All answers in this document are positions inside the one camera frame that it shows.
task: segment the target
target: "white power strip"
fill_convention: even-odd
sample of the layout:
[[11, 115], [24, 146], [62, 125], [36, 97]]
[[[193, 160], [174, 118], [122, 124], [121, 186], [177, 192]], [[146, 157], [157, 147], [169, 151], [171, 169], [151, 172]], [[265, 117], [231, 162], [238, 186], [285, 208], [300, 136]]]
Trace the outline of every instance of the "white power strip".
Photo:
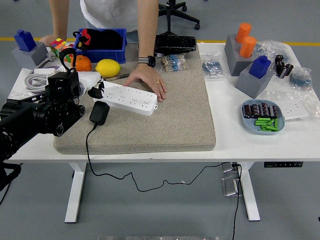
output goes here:
[[102, 101], [111, 107], [128, 110], [146, 116], [152, 115], [158, 108], [157, 95], [153, 92], [139, 90], [129, 86], [104, 81], [103, 98], [94, 98], [94, 101]]

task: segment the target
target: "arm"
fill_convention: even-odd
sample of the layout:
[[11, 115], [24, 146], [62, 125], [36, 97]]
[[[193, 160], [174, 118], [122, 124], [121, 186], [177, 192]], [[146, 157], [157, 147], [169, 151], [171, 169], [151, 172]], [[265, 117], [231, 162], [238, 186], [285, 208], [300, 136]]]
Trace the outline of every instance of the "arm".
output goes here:
[[[137, 0], [138, 7], [138, 37], [139, 57], [146, 58], [154, 55], [159, 14], [158, 0]], [[166, 98], [167, 88], [164, 80], [156, 69], [140, 63], [123, 84], [128, 86], [136, 79], [141, 79], [154, 91], [158, 101]]]
[[57, 38], [67, 39], [68, 17], [69, 17], [69, 0], [49, 0], [53, 34], [44, 36], [40, 39], [45, 45], [49, 45]]

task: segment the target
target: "white t-shirt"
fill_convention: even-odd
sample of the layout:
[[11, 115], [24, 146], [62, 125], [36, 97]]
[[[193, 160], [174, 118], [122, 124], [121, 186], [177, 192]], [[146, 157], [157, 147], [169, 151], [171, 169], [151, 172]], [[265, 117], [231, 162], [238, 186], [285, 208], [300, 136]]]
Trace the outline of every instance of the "white t-shirt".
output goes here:
[[80, 0], [80, 7], [98, 29], [138, 29], [137, 0]]

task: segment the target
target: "power outlet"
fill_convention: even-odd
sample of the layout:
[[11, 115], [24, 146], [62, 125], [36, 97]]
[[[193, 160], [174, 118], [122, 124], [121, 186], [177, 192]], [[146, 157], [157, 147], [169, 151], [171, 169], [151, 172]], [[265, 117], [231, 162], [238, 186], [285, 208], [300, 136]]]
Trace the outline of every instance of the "power outlet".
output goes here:
[[104, 82], [103, 98], [94, 100], [146, 116], [152, 115], [153, 111], [158, 108], [158, 98], [155, 93], [113, 82]]
[[298, 99], [289, 99], [275, 102], [285, 120], [308, 117], [309, 113]]
[[301, 168], [303, 161], [265, 161], [265, 168]]

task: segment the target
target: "table leg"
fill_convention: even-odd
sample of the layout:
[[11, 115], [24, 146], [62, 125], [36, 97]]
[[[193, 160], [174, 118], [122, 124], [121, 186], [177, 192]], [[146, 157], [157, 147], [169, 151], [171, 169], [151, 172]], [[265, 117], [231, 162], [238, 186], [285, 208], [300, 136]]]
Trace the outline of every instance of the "table leg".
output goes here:
[[70, 165], [74, 170], [74, 175], [64, 222], [76, 223], [87, 163], [70, 163]]
[[238, 162], [238, 164], [240, 164], [242, 168], [240, 181], [249, 221], [260, 221], [256, 197], [249, 174], [249, 169], [254, 164], [254, 162]]

